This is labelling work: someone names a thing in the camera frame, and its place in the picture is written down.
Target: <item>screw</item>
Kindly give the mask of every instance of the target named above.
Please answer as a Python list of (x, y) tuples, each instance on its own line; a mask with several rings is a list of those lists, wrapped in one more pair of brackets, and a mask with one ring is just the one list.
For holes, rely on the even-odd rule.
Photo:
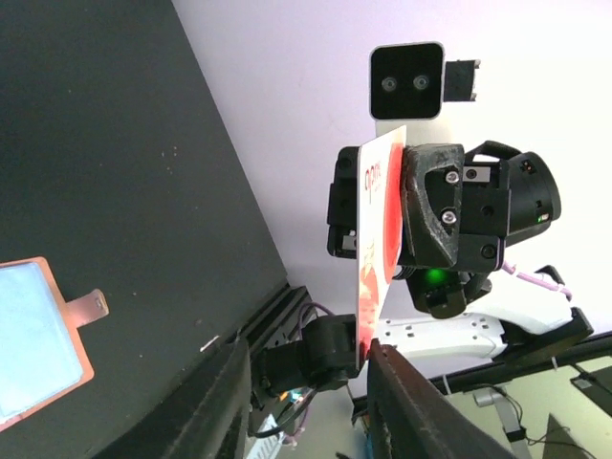
[(497, 249), (491, 244), (487, 244), (486, 246), (482, 247), (480, 254), (483, 256), (483, 258), (492, 259), (497, 255)]
[(457, 216), (452, 210), (447, 210), (442, 214), (442, 223), (445, 225), (454, 225), (457, 223)]
[(454, 171), (451, 170), (447, 176), (444, 178), (444, 180), (447, 181), (447, 184), (451, 184), (451, 185), (455, 185), (459, 183), (459, 174)]

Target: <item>green led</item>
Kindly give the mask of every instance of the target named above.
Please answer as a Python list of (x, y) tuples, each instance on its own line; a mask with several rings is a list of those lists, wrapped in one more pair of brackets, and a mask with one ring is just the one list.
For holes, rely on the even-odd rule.
[(444, 270), (428, 270), (425, 279), (430, 285), (444, 284), (448, 279), (448, 273)]

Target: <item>camera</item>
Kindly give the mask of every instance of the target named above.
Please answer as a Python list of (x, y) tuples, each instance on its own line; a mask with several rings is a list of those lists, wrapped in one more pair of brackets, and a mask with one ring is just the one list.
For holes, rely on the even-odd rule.
[(442, 108), (440, 43), (383, 46), (370, 55), (370, 113), (375, 120), (431, 120)]

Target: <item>table surface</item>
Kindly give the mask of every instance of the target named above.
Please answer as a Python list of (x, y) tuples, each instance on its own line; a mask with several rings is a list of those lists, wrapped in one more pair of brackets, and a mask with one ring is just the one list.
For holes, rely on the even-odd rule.
[(10, 0), (0, 30), (0, 260), (110, 308), (81, 329), (94, 379), (0, 456), (89, 457), (286, 273), (170, 0)]

